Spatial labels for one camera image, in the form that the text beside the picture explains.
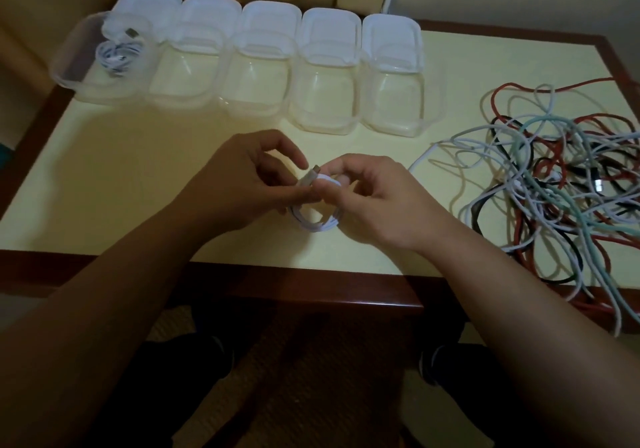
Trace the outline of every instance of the plastic container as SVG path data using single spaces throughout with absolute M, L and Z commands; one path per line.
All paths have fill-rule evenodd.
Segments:
M 180 12 L 181 4 L 182 0 L 117 0 L 111 12 L 145 18 L 151 22 L 156 41 L 162 43 Z M 123 27 L 117 21 L 107 19 L 102 31 L 105 37 L 113 40 L 121 34 Z
M 313 8 L 298 32 L 289 113 L 302 129 L 348 134 L 359 120 L 360 18 L 350 11 Z
M 139 53 L 124 71 L 114 71 L 97 60 L 101 44 L 111 45 L 102 33 L 106 20 L 122 29 L 112 43 L 133 44 Z M 156 71 L 158 48 L 151 23 L 136 15 L 112 12 L 90 15 L 69 33 L 49 66 L 52 79 L 76 91 L 76 99 L 96 104 L 136 101 L 147 91 Z
M 375 14 L 362 23 L 367 65 L 362 85 L 362 119 L 381 133 L 418 136 L 428 127 L 426 79 L 420 26 L 404 16 Z
M 274 1 L 244 7 L 220 57 L 215 93 L 236 119 L 279 120 L 288 104 L 300 9 Z
M 242 6 L 235 0 L 185 0 L 168 32 L 148 100 L 163 108 L 196 109 L 214 96 L 219 54 Z

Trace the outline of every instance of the person's right hand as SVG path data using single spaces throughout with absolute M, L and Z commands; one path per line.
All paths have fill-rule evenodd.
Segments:
M 344 154 L 325 163 L 320 173 L 338 175 L 343 184 L 358 181 L 354 191 L 323 179 L 312 186 L 325 202 L 356 215 L 383 244 L 425 253 L 460 225 L 409 170 L 388 156 Z

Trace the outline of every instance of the table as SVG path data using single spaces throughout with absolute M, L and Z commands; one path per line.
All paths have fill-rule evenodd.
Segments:
M 488 93 L 508 81 L 557 87 L 602 76 L 559 100 L 557 113 L 609 112 L 640 116 L 640 95 L 608 41 L 577 35 L 493 26 L 421 21 L 427 57 L 446 65 L 447 114 L 419 138 L 375 133 L 359 126 L 348 136 L 282 129 L 311 165 L 343 152 L 389 154 L 409 165 L 432 142 L 486 122 Z M 530 109 L 523 99 L 500 96 L 509 112 Z M 220 142 L 234 132 L 208 113 L 170 113 L 143 107 L 113 110 L 72 100 L 55 88 L 0 171 L 0 290 L 46 296 L 123 234 L 160 209 L 180 190 Z M 444 154 L 436 159 L 446 160 Z M 465 171 L 424 163 L 416 176 L 456 213 L 491 180 L 487 170 Z M 483 212 L 483 231 L 505 240 L 505 218 Z M 616 279 L 640 300 L 640 264 L 634 251 L 611 246 Z M 542 258 L 542 269 L 552 266 Z M 214 283 L 235 298 L 311 305 L 378 305 L 417 312 L 445 294 L 438 272 L 410 253 L 381 251 L 348 218 L 340 229 L 309 235 L 290 217 L 269 214 L 242 232 L 227 234 L 196 254 L 183 287 Z

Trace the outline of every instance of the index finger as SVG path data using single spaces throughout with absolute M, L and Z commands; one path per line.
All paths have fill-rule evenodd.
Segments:
M 282 131 L 278 131 L 277 129 L 265 129 L 264 131 L 251 133 L 249 136 L 252 136 L 258 141 L 262 151 L 271 151 L 272 149 L 275 149 L 293 161 L 294 165 L 301 170 L 308 168 L 309 163 L 305 158 L 305 155 L 292 140 L 282 133 Z
M 352 179 L 367 179 L 383 159 L 384 156 L 347 153 L 322 165 L 320 173 L 330 176 L 345 174 Z

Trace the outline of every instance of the person's left arm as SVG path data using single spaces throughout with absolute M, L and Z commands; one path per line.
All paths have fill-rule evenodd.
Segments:
M 80 439 L 196 251 L 271 209 L 318 200 L 272 149 L 308 167 L 279 131 L 233 136 L 173 202 L 0 336 L 4 446 Z

